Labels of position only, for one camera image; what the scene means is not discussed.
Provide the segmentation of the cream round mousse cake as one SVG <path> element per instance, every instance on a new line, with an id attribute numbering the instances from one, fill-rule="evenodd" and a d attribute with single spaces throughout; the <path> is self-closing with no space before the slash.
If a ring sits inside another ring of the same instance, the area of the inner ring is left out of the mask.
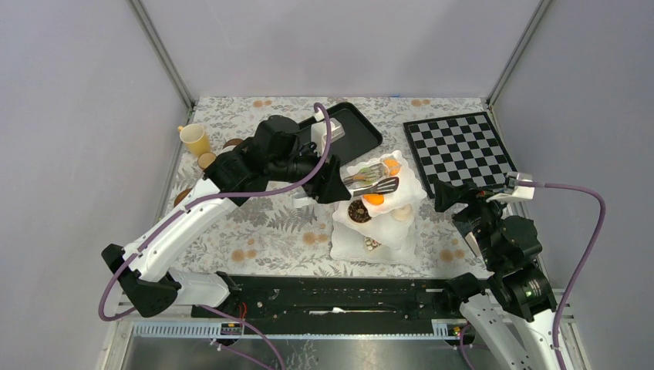
<path id="1" fill-rule="evenodd" d="M 413 218 L 413 207 L 407 204 L 391 211 L 391 216 L 396 221 L 405 221 Z"/>

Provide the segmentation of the orange macaron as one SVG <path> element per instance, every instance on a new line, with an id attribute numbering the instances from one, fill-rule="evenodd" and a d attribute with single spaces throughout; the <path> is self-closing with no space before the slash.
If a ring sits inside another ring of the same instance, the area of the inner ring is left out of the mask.
<path id="1" fill-rule="evenodd" d="M 383 159 L 382 163 L 386 168 L 386 174 L 389 177 L 394 177 L 401 171 L 402 164 L 392 157 Z"/>

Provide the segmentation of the small tan saucer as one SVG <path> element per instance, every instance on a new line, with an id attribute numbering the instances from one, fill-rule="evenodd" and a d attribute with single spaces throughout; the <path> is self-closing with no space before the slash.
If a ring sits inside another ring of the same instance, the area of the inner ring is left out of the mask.
<path id="1" fill-rule="evenodd" d="M 214 153 L 203 153 L 197 158 L 197 165 L 205 171 L 217 158 Z"/>

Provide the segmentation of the silver serving tongs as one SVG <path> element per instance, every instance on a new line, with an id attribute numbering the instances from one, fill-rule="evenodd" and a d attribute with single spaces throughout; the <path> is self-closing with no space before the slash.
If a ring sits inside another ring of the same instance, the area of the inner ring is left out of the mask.
<path id="1" fill-rule="evenodd" d="M 333 204 L 355 200 L 370 193 L 385 196 L 399 189 L 399 173 L 394 177 L 389 177 L 382 162 L 365 167 L 370 166 L 377 166 L 378 170 L 377 176 L 370 181 L 357 181 L 353 178 L 361 169 L 345 178 L 337 177 L 336 173 L 330 173 L 329 177 L 316 177 L 317 183 L 310 184 L 307 190 L 304 189 L 303 192 L 293 196 L 292 206 L 301 208 L 313 204 Z"/>

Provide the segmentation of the white three-tier dessert stand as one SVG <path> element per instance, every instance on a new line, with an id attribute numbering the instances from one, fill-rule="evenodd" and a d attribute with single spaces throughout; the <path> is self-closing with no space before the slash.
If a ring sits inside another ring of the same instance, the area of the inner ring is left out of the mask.
<path id="1" fill-rule="evenodd" d="M 348 166 L 346 175 L 353 175 L 363 167 L 381 163 L 388 157 L 392 157 L 402 164 L 399 172 L 399 189 L 385 195 L 385 202 L 379 206 L 373 206 L 362 200 L 372 217 L 371 221 L 364 224 L 354 223 L 348 218 L 347 208 L 350 202 L 344 201 L 337 204 L 337 208 L 332 214 L 333 231 L 330 250 L 332 259 L 406 265 L 415 261 L 416 216 L 422 201 L 426 199 L 426 191 L 402 152 L 394 150 L 366 162 Z M 394 220 L 391 211 L 407 204 L 411 204 L 413 207 L 413 218 L 405 221 Z M 366 251 L 364 237 L 371 237 L 381 243 L 381 246 L 372 252 Z"/>

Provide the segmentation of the chocolate sprinkle donut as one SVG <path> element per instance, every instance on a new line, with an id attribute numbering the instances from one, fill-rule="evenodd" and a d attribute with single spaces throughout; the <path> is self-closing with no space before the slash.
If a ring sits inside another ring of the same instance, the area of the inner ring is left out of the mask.
<path id="1" fill-rule="evenodd" d="M 352 201 L 347 208 L 348 218 L 357 224 L 364 224 L 372 220 L 369 211 L 361 200 Z"/>

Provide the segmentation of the pink strawberry cake slice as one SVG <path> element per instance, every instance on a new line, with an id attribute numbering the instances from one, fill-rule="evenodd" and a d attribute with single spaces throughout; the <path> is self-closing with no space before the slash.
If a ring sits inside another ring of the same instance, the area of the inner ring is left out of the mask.
<path id="1" fill-rule="evenodd" d="M 371 237 L 364 237 L 364 248 L 368 252 L 372 252 L 378 247 L 381 246 L 377 240 L 372 239 Z"/>

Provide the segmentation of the orange fish pastry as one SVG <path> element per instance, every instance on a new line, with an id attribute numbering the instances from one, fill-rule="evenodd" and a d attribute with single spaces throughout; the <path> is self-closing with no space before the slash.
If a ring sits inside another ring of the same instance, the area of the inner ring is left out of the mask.
<path id="1" fill-rule="evenodd" d="M 378 193 L 365 194 L 362 196 L 362 199 L 364 199 L 369 204 L 372 204 L 373 206 L 379 206 L 385 202 L 385 197 Z"/>

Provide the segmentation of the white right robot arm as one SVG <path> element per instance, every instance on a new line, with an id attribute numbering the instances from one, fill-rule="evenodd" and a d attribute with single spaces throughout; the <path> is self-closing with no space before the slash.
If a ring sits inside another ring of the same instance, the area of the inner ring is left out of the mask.
<path id="1" fill-rule="evenodd" d="M 444 311 L 464 316 L 505 369 L 562 369 L 569 363 L 554 327 L 555 294 L 537 264 L 542 245 L 534 222 L 504 215 L 507 204 L 532 199 L 536 186 L 522 173 L 509 173 L 497 188 L 440 180 L 434 186 L 436 211 L 464 205 L 453 225 L 491 273 L 486 287 L 471 273 L 450 279 Z"/>

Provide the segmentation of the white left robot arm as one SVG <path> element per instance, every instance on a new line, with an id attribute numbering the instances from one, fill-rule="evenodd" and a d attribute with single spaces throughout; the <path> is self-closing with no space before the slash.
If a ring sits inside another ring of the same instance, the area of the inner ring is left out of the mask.
<path id="1" fill-rule="evenodd" d="M 145 318 L 171 306 L 206 305 L 218 315 L 233 315 L 239 297 L 217 274 L 176 271 L 172 263 L 203 232 L 255 197 L 298 189 L 300 200 L 330 204 L 348 200 L 351 193 L 340 177 L 340 159 L 331 144 L 337 125 L 329 118 L 324 130 L 302 143 L 295 121 L 270 116 L 255 134 L 222 150 L 205 169 L 187 196 L 134 242 L 107 246 L 102 257 L 132 307 Z"/>

